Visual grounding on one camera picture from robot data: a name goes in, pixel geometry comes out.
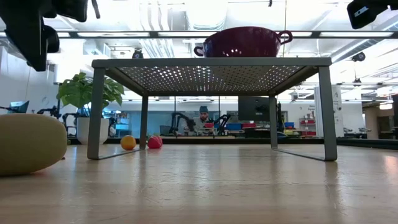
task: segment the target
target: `white planter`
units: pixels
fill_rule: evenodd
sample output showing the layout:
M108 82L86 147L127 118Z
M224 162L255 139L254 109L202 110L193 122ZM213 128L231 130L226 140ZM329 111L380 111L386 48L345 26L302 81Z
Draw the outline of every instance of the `white planter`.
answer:
M81 144L88 144L88 127L90 125L90 118L77 118L77 140ZM99 134L99 143L103 144L108 138L109 120L101 119L101 131Z

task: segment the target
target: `blue bin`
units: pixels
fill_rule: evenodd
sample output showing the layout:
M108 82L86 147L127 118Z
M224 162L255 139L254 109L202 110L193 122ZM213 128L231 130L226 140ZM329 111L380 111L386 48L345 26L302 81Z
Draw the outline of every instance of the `blue bin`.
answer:
M242 124L226 124L226 129L230 131L242 130Z
M287 128L289 126L294 128L294 122L285 122L285 128Z

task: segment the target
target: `potted plant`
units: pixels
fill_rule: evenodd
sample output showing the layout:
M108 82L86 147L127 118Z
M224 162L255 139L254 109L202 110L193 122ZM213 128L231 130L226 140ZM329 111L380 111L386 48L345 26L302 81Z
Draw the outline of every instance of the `potted plant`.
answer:
M76 135L82 144L88 143L88 127L90 123L90 107L91 96L93 94L93 79L86 77L81 72L76 74L71 80L63 81L58 89L57 99L61 100L63 105L73 105L80 109L77 118ZM116 83L110 78L105 78L103 93L103 108L107 107L110 102L116 101L122 105L122 95L124 94L123 86ZM100 144L104 143L108 138L108 119L101 119Z

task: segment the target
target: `toy ball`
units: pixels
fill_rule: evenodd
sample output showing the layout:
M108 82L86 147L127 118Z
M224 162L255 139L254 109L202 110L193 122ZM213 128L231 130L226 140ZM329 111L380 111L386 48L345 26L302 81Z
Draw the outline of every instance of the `toy ball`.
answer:
M148 148L149 149L160 149L162 147L162 140L158 136L152 136L148 140Z
M132 136L124 136L122 140L120 140L120 145L124 150L133 150L137 145L137 142Z
M162 137L160 137L160 136L155 136L155 137L157 137L157 138L159 139L161 145L163 146L163 139L162 139Z

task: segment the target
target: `pillar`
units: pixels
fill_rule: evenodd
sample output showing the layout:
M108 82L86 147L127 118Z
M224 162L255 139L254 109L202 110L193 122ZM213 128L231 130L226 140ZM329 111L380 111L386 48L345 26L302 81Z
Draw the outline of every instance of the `pillar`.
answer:
M320 98L320 87L315 87L315 124L317 128L317 136L323 137L323 118L321 113L321 98ZM344 137L344 124L343 124L343 112L341 104L341 87L331 86L331 92L333 97L333 112L335 117L335 130L336 137Z
M379 125L377 124L377 112L379 108L365 108L365 125L371 131L368 132L368 139L379 139Z
M398 139L398 95L392 96L392 109L394 110L394 131Z

